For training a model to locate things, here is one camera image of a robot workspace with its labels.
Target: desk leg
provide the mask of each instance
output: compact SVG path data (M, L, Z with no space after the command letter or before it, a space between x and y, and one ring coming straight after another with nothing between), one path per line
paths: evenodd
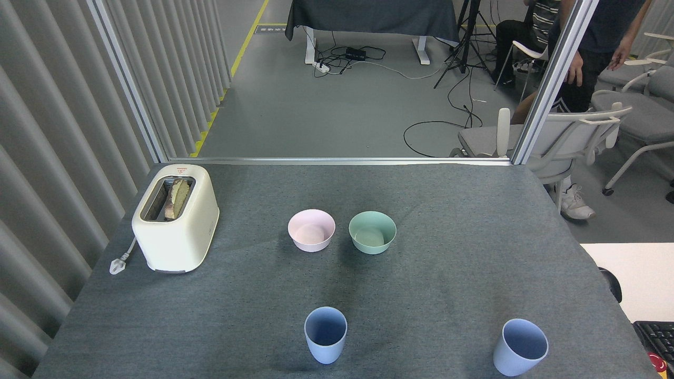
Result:
M304 56L304 63L311 65L314 62L316 56L316 38L313 37L313 29L305 26L305 31L307 32L307 53Z
M419 38L412 38L412 43L417 50L417 55L419 56L419 61L422 65L430 65L431 60L426 54L426 36L420 36Z

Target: hand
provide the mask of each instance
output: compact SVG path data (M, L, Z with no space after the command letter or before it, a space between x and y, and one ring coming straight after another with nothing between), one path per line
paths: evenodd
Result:
M609 63L607 69L610 69L611 71L619 69L620 66L622 66L623 63L625 63L627 57L630 56L631 49L632 49L631 43L628 43L626 41L620 42L620 45L613 53L613 57L611 58L611 62Z
M569 66L569 72L566 74L566 82L568 84L573 84L574 80L576 81L577 86L583 85L583 58L576 51L574 58L571 60L571 65Z

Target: bread slice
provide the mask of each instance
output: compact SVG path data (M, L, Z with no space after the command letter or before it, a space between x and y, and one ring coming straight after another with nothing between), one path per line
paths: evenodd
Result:
M173 181L171 192L166 197L166 207L164 207L164 217L168 221L173 221L180 216L188 193L189 183L186 180L176 179Z

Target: plastic cup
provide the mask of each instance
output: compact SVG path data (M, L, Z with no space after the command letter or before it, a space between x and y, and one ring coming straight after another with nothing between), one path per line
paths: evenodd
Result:
M494 366L505 376L521 375L548 353L545 333L531 321L508 320L494 349Z
M318 209L296 213L288 222L290 238L305 252L325 249L334 233L335 220L328 213Z
M384 213L369 210L351 219L348 233L358 250L379 254L386 251L396 237L396 224Z
M344 349L346 317L333 307L316 308L304 321L304 337L309 351L324 365L336 361Z

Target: power strip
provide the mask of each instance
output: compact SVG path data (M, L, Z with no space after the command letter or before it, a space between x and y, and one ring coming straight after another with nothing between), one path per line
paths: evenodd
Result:
M312 63L314 67L323 74L330 71L330 66L323 64L323 63L318 63L318 62L313 62Z

